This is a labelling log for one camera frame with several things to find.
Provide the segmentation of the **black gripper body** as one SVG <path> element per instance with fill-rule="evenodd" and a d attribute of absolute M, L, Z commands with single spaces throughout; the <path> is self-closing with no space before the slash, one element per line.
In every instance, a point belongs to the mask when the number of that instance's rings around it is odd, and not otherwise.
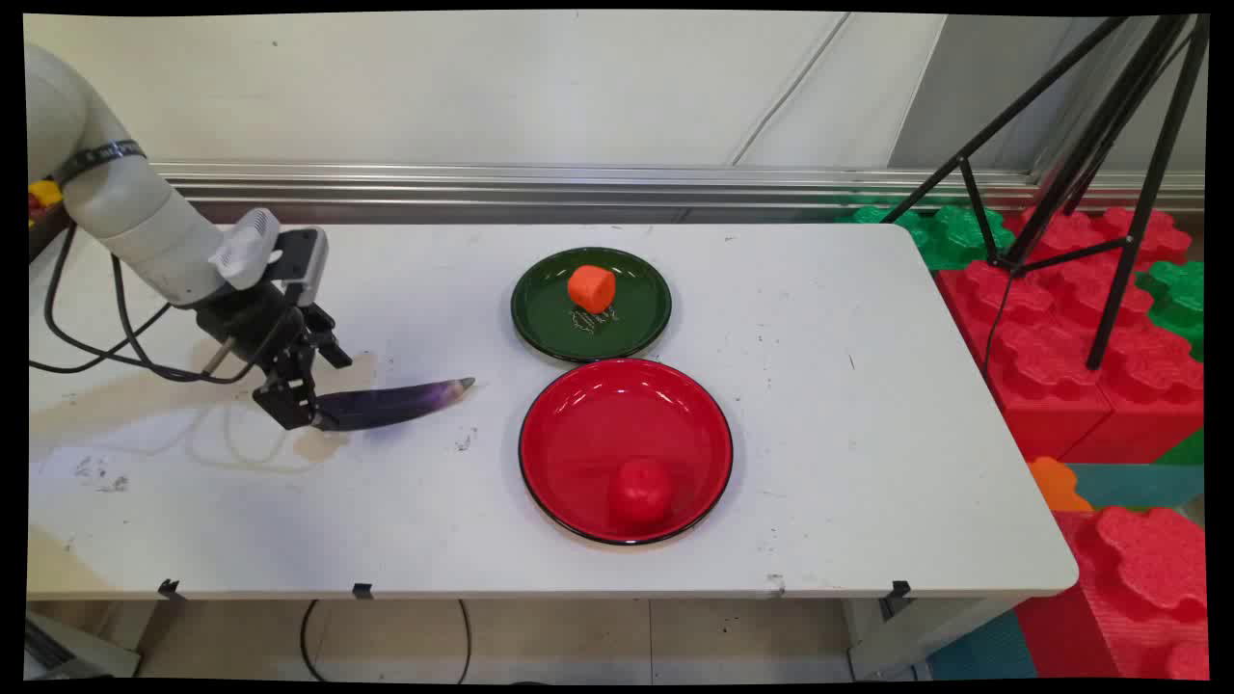
<path fill-rule="evenodd" d="M 301 298 L 304 286 L 300 284 L 283 291 L 271 282 L 259 282 L 255 286 L 220 293 L 206 303 L 199 303 L 197 328 L 221 345 L 204 368 L 204 378 L 211 382 L 213 372 L 228 354 L 246 361 L 247 367 L 255 366 L 262 370 L 283 357 L 297 359 L 306 356 L 306 359 L 313 359 L 318 352 L 308 343 L 306 307 L 317 307 L 317 304 L 300 305 Z"/>

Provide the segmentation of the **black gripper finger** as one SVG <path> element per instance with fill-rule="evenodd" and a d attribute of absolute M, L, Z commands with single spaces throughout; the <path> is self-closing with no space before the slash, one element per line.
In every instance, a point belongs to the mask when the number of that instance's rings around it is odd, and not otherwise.
<path fill-rule="evenodd" d="M 276 359 L 263 369 L 253 401 L 283 430 L 304 429 L 318 422 L 312 377 L 313 359 Z"/>
<path fill-rule="evenodd" d="M 336 369 L 353 364 L 352 357 L 339 346 L 334 335 L 334 319 L 322 307 L 306 307 L 308 343 Z"/>

